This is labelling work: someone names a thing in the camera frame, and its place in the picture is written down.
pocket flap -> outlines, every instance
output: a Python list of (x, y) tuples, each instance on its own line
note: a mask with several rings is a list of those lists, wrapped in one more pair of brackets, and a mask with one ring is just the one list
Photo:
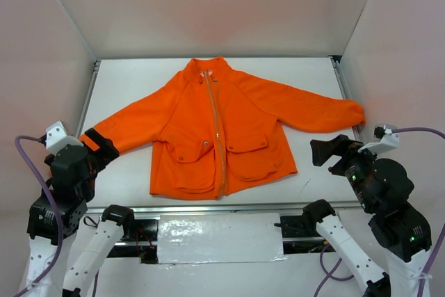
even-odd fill
[(201, 145), (176, 146), (175, 158), (178, 163), (194, 163), (213, 147), (213, 142), (204, 140)]
[(267, 139), (264, 135), (252, 135), (248, 137), (227, 139), (227, 151), (233, 153), (251, 152), (267, 147)]

zipper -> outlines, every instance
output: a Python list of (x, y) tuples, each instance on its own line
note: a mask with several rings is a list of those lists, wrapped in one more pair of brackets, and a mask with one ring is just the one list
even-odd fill
[(220, 158), (221, 158), (221, 171), (222, 171), (222, 181), (221, 181), (221, 189), (220, 189), (220, 195), (225, 195), (225, 162), (224, 162), (224, 154), (223, 154), (223, 145), (221, 144), (221, 138), (220, 138), (220, 130), (218, 126), (218, 116), (216, 115), (216, 107), (215, 102), (213, 100), (213, 94), (210, 89), (210, 83), (209, 83), (209, 71), (204, 70), (204, 78), (206, 79), (206, 85), (207, 89), (209, 90), (209, 96), (211, 101), (211, 108), (213, 110), (213, 118), (215, 121), (215, 129), (216, 129), (216, 141), (218, 142), (218, 149), (220, 150)]

jacket pocket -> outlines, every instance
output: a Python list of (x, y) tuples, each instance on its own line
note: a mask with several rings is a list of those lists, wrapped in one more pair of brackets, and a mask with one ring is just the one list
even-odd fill
[(175, 148), (175, 188), (191, 194), (211, 191), (215, 186), (215, 149), (212, 141)]
[(230, 171), (241, 181), (262, 180), (277, 171), (267, 138), (262, 134), (227, 139), (226, 147)]

metal frame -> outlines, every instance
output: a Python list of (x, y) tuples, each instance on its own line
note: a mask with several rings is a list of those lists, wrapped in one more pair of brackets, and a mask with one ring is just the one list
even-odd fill
[[(341, 96), (345, 99), (349, 98), (349, 93), (344, 85), (343, 76), (339, 69), (338, 62), (335, 62), (332, 57), (332, 67), (337, 78), (337, 82), (340, 87)], [(81, 135), (81, 130), (86, 118), (86, 112), (90, 104), (91, 95), (95, 86), (97, 74), (99, 73), (101, 61), (98, 60), (95, 63), (95, 68), (92, 72), (92, 78), (88, 94), (83, 105), (81, 119), (79, 126), (77, 127), (76, 135)], [(355, 139), (361, 139), (360, 130), (357, 127), (353, 127)], [(358, 201), (344, 201), (344, 202), (332, 202), (330, 203), (335, 209), (352, 209), (360, 208)], [(302, 208), (307, 205), (307, 202), (300, 203), (272, 203), (272, 204), (231, 204), (231, 205), (208, 205), (208, 206), (180, 206), (180, 207), (132, 207), (134, 210), (136, 219), (159, 219), (160, 215), (207, 215), (207, 214), (230, 214), (230, 213), (242, 213), (242, 214), (258, 214), (264, 212), (277, 212), (281, 216), (284, 215), (300, 215)], [(105, 207), (91, 207), (88, 209), (88, 215), (102, 214)]]
[(77, 126), (77, 130), (76, 130), (76, 133), (75, 133), (76, 137), (79, 137), (81, 135), (83, 124), (85, 122), (86, 111), (88, 110), (88, 106), (90, 106), (92, 90), (95, 87), (97, 74), (99, 73), (100, 62), (101, 62), (100, 60), (96, 61), (95, 62), (95, 67), (92, 70), (90, 85), (88, 86), (88, 92), (86, 94), (85, 103), (83, 104), (81, 118), (79, 120), (79, 125)]
[[(332, 67), (334, 68), (335, 77), (337, 78), (337, 83), (339, 83), (341, 96), (344, 99), (351, 99), (351, 94), (349, 92), (348, 86), (345, 84), (343, 73), (341, 72), (341, 66), (338, 61), (334, 61), (333, 57), (331, 58)], [(353, 127), (354, 137), (356, 141), (363, 142), (363, 126), (357, 125)]]
[[(324, 241), (325, 238), (322, 236), (301, 236), (301, 237), (294, 237), (294, 238), (283, 238), (283, 243), (289, 243), (292, 241)], [(138, 241), (137, 246), (158, 246), (158, 241), (152, 240), (150, 242), (148, 241)], [(135, 241), (118, 241), (114, 244), (114, 246), (125, 246), (125, 247), (136, 247)]]

white tape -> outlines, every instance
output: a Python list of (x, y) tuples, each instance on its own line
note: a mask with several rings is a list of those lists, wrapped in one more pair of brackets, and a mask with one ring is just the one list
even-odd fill
[(278, 214), (161, 216), (161, 264), (271, 262), (286, 259)]

